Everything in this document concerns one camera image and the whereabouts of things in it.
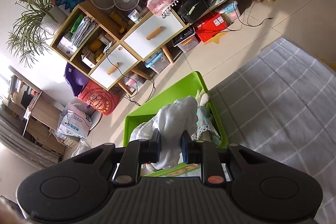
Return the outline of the person's left hand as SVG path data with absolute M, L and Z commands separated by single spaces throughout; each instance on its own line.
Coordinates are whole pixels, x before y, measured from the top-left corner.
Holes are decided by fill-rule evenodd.
M 24 224 L 23 221 L 5 201 L 1 200 L 0 204 L 0 223 L 1 224 Z

